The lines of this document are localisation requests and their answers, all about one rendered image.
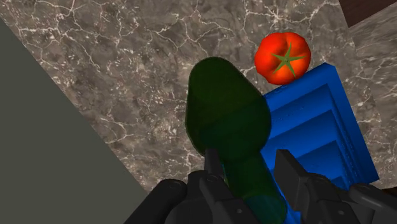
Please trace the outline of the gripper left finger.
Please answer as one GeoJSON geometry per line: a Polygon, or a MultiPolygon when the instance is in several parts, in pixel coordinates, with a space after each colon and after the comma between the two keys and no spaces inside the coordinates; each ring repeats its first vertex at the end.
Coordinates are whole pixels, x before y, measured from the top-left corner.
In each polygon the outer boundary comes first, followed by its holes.
{"type": "Polygon", "coordinates": [[[124,224],[260,224],[244,201],[234,197],[223,179],[214,149],[205,151],[204,169],[188,182],[159,182],[124,224]]]}

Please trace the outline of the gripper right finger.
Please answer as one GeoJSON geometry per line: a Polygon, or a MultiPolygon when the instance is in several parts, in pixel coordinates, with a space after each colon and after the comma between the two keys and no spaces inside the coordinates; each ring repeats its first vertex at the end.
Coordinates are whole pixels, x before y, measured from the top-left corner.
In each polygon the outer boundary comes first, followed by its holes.
{"type": "Polygon", "coordinates": [[[288,150],[277,150],[274,179],[291,208],[301,212],[301,224],[397,224],[397,187],[360,183],[343,190],[307,172],[288,150]]]}

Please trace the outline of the blue rectangular tray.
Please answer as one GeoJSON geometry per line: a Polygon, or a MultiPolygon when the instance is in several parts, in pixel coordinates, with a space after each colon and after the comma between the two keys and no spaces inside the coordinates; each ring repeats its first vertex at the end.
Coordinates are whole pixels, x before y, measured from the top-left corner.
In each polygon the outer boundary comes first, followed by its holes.
{"type": "Polygon", "coordinates": [[[379,179],[335,66],[321,64],[263,97],[272,128],[261,154],[270,170],[276,151],[287,149],[344,190],[379,179]]]}

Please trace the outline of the dark green glass bottle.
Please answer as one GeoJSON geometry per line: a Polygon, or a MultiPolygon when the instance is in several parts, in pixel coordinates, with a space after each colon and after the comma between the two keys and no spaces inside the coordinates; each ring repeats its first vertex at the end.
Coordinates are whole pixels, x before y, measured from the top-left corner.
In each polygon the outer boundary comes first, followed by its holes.
{"type": "Polygon", "coordinates": [[[217,150],[226,184],[261,224],[284,223],[286,201],[261,155],[271,130],[268,104],[228,60],[208,57],[194,65],[185,128],[201,155],[217,150]]]}

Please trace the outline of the red tomato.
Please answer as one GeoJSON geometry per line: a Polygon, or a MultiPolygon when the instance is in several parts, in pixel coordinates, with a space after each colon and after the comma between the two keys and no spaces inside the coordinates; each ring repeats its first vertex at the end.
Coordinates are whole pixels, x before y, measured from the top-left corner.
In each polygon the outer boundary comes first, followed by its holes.
{"type": "Polygon", "coordinates": [[[305,38],[294,32],[275,32],[262,39],[255,55],[257,73],[273,85],[287,85],[308,70],[311,51],[305,38]]]}

